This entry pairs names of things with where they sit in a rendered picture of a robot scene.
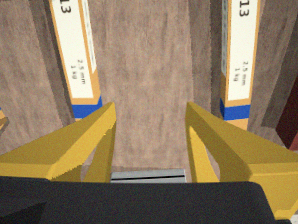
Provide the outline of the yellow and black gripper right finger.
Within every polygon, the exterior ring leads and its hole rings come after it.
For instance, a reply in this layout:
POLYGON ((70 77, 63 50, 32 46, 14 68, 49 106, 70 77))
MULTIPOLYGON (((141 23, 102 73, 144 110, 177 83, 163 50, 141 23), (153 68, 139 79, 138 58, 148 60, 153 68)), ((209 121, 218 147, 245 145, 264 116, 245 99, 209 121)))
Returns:
POLYGON ((192 182, 256 182, 275 219, 290 220, 298 209, 297 153, 221 120, 193 102, 186 104, 185 129, 192 182), (204 145, 219 165, 220 181, 204 145))

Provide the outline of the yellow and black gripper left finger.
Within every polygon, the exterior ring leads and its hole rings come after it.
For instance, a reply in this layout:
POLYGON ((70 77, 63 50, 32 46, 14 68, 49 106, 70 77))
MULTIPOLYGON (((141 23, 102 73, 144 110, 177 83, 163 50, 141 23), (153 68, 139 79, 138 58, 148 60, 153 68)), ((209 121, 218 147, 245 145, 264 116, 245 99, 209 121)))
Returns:
POLYGON ((0 156, 0 176, 81 182, 83 163, 96 147, 82 182, 109 182, 116 133, 114 102, 85 118, 0 156))

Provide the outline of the dark red rectangular block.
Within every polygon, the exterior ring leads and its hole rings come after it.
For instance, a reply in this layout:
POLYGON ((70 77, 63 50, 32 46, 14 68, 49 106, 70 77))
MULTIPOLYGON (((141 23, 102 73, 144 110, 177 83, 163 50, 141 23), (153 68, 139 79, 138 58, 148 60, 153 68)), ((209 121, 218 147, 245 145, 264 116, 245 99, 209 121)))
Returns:
POLYGON ((286 149, 298 151, 298 74, 275 131, 286 149))

